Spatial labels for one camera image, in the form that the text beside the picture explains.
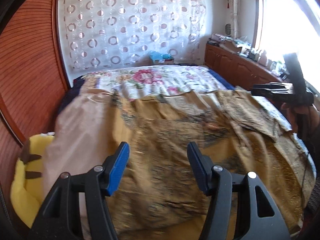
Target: black clamp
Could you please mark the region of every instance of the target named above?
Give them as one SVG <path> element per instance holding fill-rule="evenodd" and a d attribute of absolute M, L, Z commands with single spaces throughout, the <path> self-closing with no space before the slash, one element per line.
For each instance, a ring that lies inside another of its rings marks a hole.
<path fill-rule="evenodd" d="M 290 106 L 312 106 L 314 95 L 306 87 L 297 54 L 285 54 L 283 57 L 292 83 L 254 84 L 251 88 L 251 94 L 269 98 L 274 102 L 288 103 Z M 298 138 L 306 141 L 309 136 L 310 120 L 306 114 L 296 114 L 296 120 Z"/>
<path fill-rule="evenodd" d="M 129 145 L 122 142 L 114 155 L 87 173 L 63 172 L 40 207 L 27 239 L 83 239 L 79 192 L 84 192 L 92 240 L 117 240 L 105 196 L 118 189 L 128 158 Z"/>
<path fill-rule="evenodd" d="M 225 240 L 232 192 L 238 193 L 236 240 L 290 240 L 284 219 L 263 182 L 253 171 L 230 173 L 202 155 L 195 142 L 188 144 L 188 159 L 199 189 L 211 196 L 199 240 Z"/>

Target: human hand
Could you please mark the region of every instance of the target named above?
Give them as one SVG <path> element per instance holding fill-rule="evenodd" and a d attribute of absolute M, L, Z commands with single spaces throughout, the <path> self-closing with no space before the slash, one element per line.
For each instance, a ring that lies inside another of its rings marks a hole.
<path fill-rule="evenodd" d="M 320 116 L 315 106 L 290 106 L 288 103 L 284 103 L 281 109 L 287 110 L 287 120 L 291 124 L 292 131 L 298 132 L 297 114 L 305 114 L 308 116 L 310 123 L 310 132 L 312 134 L 320 123 Z"/>

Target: wooden cabinet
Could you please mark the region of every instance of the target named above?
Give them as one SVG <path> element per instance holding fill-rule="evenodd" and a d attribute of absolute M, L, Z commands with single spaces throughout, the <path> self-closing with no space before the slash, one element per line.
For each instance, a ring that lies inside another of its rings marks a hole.
<path fill-rule="evenodd" d="M 233 86 L 250 90 L 253 84 L 283 82 L 265 67 L 217 46 L 207 44 L 205 65 Z"/>

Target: bed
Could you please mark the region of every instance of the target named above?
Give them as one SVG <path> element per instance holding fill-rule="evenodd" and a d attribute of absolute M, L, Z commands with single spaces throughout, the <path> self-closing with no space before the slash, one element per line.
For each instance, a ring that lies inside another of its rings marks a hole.
<path fill-rule="evenodd" d="M 126 141 L 128 166 L 108 200 L 119 238 L 197 239 L 209 202 L 186 157 L 187 143 L 195 141 L 214 163 L 257 172 L 290 232 L 299 230 L 314 164 L 308 159 L 305 165 L 304 145 L 265 98 L 232 87 L 204 66 L 177 65 L 90 73 L 74 91 L 78 96 L 63 107 L 42 158 L 44 195 L 60 173 L 87 172 Z M 90 238 L 83 198 L 80 211 Z M 235 218 L 233 205 L 228 239 Z"/>

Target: yellow plush toy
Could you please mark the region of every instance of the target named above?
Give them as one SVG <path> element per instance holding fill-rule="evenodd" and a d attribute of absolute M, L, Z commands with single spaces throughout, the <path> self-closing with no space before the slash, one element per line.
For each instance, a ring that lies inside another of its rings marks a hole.
<path fill-rule="evenodd" d="M 52 133 L 30 137 L 17 160 L 10 199 L 15 212 L 29 228 L 44 199 L 41 157 L 53 139 Z"/>

